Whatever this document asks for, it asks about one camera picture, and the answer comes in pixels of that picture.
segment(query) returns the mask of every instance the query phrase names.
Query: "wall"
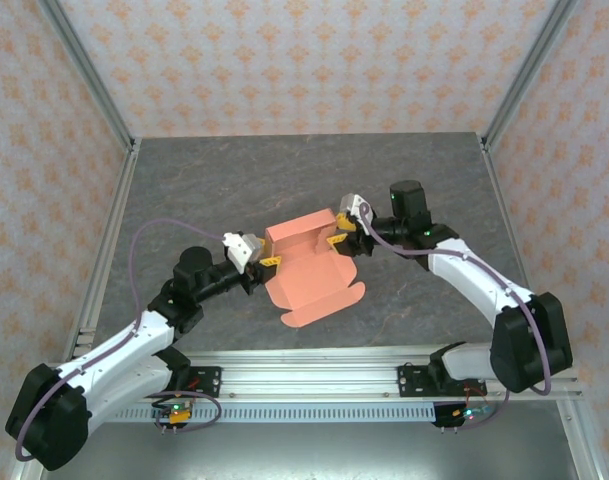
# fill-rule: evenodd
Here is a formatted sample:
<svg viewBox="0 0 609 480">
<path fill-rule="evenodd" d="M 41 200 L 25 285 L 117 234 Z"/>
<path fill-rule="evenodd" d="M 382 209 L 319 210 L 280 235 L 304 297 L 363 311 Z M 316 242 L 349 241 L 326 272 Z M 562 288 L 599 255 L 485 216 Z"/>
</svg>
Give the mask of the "wall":
<svg viewBox="0 0 609 480">
<path fill-rule="evenodd" d="M 137 136 L 483 132 L 554 0 L 64 0 Z"/>
<path fill-rule="evenodd" d="M 122 158 L 37 2 L 0 2 L 0 479 L 10 408 L 62 358 Z"/>
<path fill-rule="evenodd" d="M 609 1 L 580 1 L 493 152 L 534 287 L 565 305 L 609 454 Z"/>
</svg>

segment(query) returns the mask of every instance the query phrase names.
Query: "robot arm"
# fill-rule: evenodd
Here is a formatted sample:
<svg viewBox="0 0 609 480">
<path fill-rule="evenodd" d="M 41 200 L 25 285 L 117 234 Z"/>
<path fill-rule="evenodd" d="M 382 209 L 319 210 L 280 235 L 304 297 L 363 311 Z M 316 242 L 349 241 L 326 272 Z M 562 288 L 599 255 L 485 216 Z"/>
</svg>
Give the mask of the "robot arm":
<svg viewBox="0 0 609 480">
<path fill-rule="evenodd" d="M 45 393 L 81 371 L 30 423 L 23 441 L 25 454 L 55 470 L 70 461 L 109 416 L 156 392 L 186 390 L 190 361 L 171 345 L 201 320 L 201 302 L 237 285 L 250 295 L 275 275 L 279 265 L 259 259 L 262 245 L 254 235 L 226 234 L 223 243 L 226 260 L 219 264 L 213 264 L 203 247 L 181 254 L 173 278 L 143 312 L 136 331 L 132 323 L 83 357 L 55 370 L 41 364 L 29 372 L 5 427 L 15 439 Z M 131 332 L 128 342 L 106 356 Z M 86 366 L 94 359 L 99 361 Z"/>
<path fill-rule="evenodd" d="M 392 185 L 390 197 L 393 216 L 388 218 L 377 217 L 359 195 L 342 199 L 338 222 L 348 232 L 333 245 L 338 253 L 372 255 L 378 245 L 374 235 L 388 244 L 419 251 L 412 258 L 455 287 L 493 327 L 489 346 L 460 342 L 431 356 L 428 371 L 438 391 L 445 392 L 449 384 L 460 380 L 497 379 L 507 389 L 521 392 L 544 379 L 543 358 L 533 329 L 515 297 L 532 313 L 551 374 L 572 365 L 564 313 L 554 295 L 535 295 L 516 285 L 480 259 L 451 228 L 433 223 L 419 182 Z"/>
</svg>

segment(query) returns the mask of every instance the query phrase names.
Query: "patterned wallpaper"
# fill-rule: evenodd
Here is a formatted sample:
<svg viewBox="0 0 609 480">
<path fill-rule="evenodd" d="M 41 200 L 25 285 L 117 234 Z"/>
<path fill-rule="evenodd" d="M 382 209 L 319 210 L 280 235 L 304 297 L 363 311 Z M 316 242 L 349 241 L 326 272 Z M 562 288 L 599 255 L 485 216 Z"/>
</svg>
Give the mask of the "patterned wallpaper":
<svg viewBox="0 0 609 480">
<path fill-rule="evenodd" d="M 0 479 L 26 373 L 59 361 L 123 152 L 35 0 L 0 2 Z"/>
<path fill-rule="evenodd" d="M 554 0 L 64 0 L 131 132 L 477 131 Z"/>
<path fill-rule="evenodd" d="M 565 305 L 609 454 L 609 0 L 580 1 L 493 159 L 534 286 Z"/>
</svg>

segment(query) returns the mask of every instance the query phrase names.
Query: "gray stone surface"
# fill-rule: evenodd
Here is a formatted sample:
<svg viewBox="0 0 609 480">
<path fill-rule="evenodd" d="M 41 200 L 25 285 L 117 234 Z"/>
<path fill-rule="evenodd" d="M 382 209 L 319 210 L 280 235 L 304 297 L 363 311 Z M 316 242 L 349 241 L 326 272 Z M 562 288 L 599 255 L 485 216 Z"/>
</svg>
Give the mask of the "gray stone surface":
<svg viewBox="0 0 609 480">
<path fill-rule="evenodd" d="M 223 234 L 263 236 L 267 226 L 339 206 L 360 193 L 390 215 L 388 186 L 422 182 L 436 222 L 446 223 L 500 272 L 521 281 L 497 200 L 473 133 L 368 134 L 150 139 L 142 142 L 96 334 L 99 343 L 134 315 L 127 274 L 131 236 L 140 224 L 173 217 Z M 172 276 L 179 254 L 217 242 L 176 227 L 151 228 L 138 245 L 144 302 Z M 258 288 L 204 303 L 205 318 L 180 342 L 189 350 L 357 347 L 490 339 L 479 312 L 413 261 L 377 249 L 359 257 L 366 295 L 357 305 L 301 329 Z"/>
</svg>

